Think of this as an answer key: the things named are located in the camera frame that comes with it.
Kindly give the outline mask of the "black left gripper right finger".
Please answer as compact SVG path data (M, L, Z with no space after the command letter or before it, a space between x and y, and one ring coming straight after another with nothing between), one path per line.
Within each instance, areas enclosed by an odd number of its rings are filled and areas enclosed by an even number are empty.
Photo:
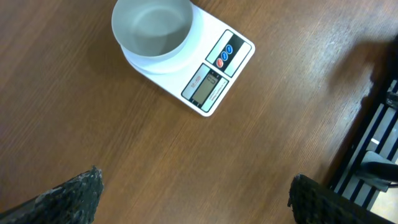
M293 178L288 206L298 224L393 224L303 174Z

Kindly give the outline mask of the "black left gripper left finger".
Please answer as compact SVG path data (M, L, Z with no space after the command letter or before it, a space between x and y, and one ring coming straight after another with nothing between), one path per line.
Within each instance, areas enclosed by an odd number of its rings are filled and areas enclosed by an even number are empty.
M93 223L104 190L102 170L93 166L70 180L1 213L1 223Z

